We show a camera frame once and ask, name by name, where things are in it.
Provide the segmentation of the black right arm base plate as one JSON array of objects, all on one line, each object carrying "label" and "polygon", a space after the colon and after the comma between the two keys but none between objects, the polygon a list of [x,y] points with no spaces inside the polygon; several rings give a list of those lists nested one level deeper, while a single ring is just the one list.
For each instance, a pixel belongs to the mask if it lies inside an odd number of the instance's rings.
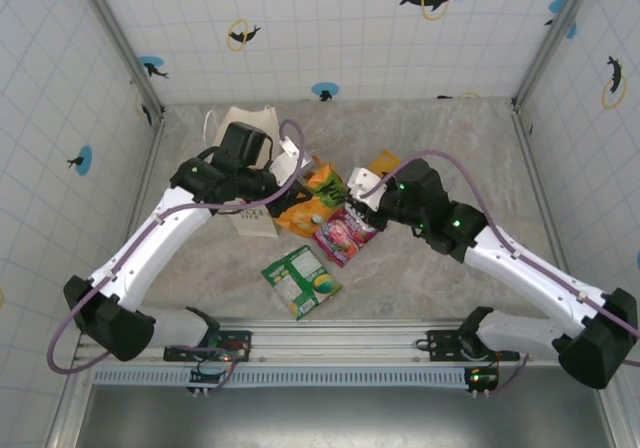
[{"label": "black right arm base plate", "polygon": [[469,362],[492,364],[497,361],[515,362],[521,359],[517,352],[493,352],[484,345],[472,350],[465,348],[457,330],[429,330],[414,342],[414,347],[426,352],[432,362]]}]

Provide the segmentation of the yellow snack packet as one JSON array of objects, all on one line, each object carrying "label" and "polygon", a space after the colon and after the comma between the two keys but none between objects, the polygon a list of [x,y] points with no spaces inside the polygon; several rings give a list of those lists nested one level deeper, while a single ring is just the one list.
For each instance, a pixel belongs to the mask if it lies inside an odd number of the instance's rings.
[{"label": "yellow snack packet", "polygon": [[367,167],[376,176],[383,178],[399,166],[401,161],[389,151],[382,151]]}]

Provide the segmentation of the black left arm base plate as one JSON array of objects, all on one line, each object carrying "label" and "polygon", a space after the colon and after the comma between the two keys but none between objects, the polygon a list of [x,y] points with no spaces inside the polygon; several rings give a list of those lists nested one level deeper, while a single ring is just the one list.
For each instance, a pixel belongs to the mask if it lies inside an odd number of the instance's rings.
[{"label": "black left arm base plate", "polygon": [[163,360],[166,362],[247,362],[251,345],[251,331],[220,330],[205,338],[202,350],[166,347]]}]

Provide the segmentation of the grey metal front panel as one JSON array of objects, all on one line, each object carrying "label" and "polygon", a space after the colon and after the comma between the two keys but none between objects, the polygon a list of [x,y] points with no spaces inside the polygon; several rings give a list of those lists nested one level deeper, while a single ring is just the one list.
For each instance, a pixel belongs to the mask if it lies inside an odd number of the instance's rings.
[{"label": "grey metal front panel", "polygon": [[77,448],[614,448],[596,395],[541,371],[474,398],[429,388],[98,387]]}]

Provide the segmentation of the green snack bag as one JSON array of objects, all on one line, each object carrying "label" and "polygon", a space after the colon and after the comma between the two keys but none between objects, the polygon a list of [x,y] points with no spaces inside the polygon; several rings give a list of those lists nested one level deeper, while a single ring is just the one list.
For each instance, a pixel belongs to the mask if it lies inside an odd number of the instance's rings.
[{"label": "green snack bag", "polygon": [[297,321],[342,289],[308,245],[271,263],[261,274]]}]

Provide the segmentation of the aluminium frame post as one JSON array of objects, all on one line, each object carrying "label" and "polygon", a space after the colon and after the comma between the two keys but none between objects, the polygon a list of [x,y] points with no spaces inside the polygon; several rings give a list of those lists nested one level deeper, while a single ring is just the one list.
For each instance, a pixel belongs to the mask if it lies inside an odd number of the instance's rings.
[{"label": "aluminium frame post", "polygon": [[516,95],[512,98],[512,106],[516,113],[521,111],[532,95],[560,44],[566,38],[566,34],[572,24],[576,21],[578,11],[583,2],[584,0],[565,0],[559,12],[556,13],[550,31],[536,52],[533,63],[526,72]]},{"label": "aluminium frame post", "polygon": [[143,69],[143,65],[140,63],[124,31],[120,27],[108,1],[87,0],[87,2],[124,64],[132,84],[138,89],[138,93],[145,107],[152,117],[161,120],[164,115],[164,107],[149,81],[149,76]]}]

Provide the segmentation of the white paper bag with handles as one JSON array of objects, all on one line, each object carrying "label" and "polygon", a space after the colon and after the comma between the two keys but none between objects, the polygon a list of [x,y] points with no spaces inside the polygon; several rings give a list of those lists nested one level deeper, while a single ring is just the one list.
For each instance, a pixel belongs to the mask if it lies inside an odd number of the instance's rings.
[{"label": "white paper bag with handles", "polygon": [[[248,111],[232,106],[226,112],[222,109],[211,109],[205,114],[202,132],[204,146],[219,146],[231,122],[243,122],[256,127],[276,141],[279,123],[273,107],[265,106],[259,111]],[[227,218],[231,220],[239,235],[278,237],[276,225],[264,207],[227,215]]]}]

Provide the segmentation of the aluminium table side rail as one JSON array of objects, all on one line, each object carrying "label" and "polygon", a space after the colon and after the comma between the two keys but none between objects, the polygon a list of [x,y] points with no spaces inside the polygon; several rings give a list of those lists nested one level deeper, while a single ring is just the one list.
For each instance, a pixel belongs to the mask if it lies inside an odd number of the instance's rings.
[{"label": "aluminium table side rail", "polygon": [[[572,271],[553,218],[541,172],[529,142],[528,130],[521,116],[521,111],[514,109],[511,112],[511,117],[543,220],[552,258],[559,268],[571,274]],[[640,448],[640,408],[637,407],[636,402],[632,399],[630,388],[629,377],[621,369],[608,387],[599,391],[604,417],[609,426],[612,444],[615,448]]]},{"label": "aluminium table side rail", "polygon": [[[142,205],[144,203],[144,199],[146,197],[146,193],[149,186],[149,179],[151,175],[151,171],[153,169],[153,165],[155,162],[155,158],[159,148],[159,142],[161,141],[161,137],[164,131],[164,127],[166,125],[166,115],[167,111],[164,111],[160,114],[159,119],[152,125],[152,138],[150,145],[145,152],[143,158],[143,164],[140,172],[140,176],[138,178],[138,182],[135,190],[135,197],[132,202],[132,206],[127,218],[127,225],[125,229],[125,233],[123,235],[123,240],[126,240],[136,229],[141,213],[143,211]],[[55,361],[55,349],[57,344],[60,342],[63,334],[71,329],[71,325],[73,323],[73,317],[77,314],[75,309],[71,309],[70,313],[67,314],[60,325],[54,331],[52,339],[50,341],[50,346],[47,349],[47,362]],[[43,445],[43,448],[58,448],[59,441],[62,437],[63,425],[65,424],[66,418],[68,417],[68,412],[70,409],[70,405],[72,404],[73,398],[73,390],[74,385],[78,381],[78,374],[82,373],[85,369],[93,368],[98,362],[100,356],[98,356],[94,361],[89,361],[86,366],[82,369],[76,369],[73,366],[73,362],[75,360],[76,352],[78,351],[78,342],[80,337],[75,339],[75,348],[72,351],[71,362],[68,368],[65,368],[61,373],[63,377],[63,385],[62,385],[62,393],[61,398],[56,408],[55,414],[52,419],[51,428],[49,434],[47,436],[46,442]]]}]

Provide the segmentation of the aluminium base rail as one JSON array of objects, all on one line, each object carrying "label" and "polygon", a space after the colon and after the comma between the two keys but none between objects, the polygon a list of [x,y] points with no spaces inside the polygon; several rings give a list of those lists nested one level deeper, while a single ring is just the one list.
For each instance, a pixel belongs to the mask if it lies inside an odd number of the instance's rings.
[{"label": "aluminium base rail", "polygon": [[318,320],[221,318],[226,330],[252,333],[243,368],[429,366],[414,343],[431,329],[452,329],[459,319]]}]

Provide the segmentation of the orange chips bag green lettering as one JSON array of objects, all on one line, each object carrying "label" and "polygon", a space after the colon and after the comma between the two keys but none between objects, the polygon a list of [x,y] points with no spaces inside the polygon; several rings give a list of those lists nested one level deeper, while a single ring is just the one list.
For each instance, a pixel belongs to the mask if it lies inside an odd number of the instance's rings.
[{"label": "orange chips bag green lettering", "polygon": [[309,238],[343,206],[347,190],[342,178],[330,163],[316,166],[304,176],[303,182],[314,194],[313,198],[290,208],[274,221],[291,233]]}]

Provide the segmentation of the red and purple candy bag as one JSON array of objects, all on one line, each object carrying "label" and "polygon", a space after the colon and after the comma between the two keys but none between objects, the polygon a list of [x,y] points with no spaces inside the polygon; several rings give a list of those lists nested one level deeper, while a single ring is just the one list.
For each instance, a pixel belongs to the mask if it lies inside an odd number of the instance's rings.
[{"label": "red and purple candy bag", "polygon": [[377,233],[345,204],[315,231],[312,239],[330,261],[343,268]]}]

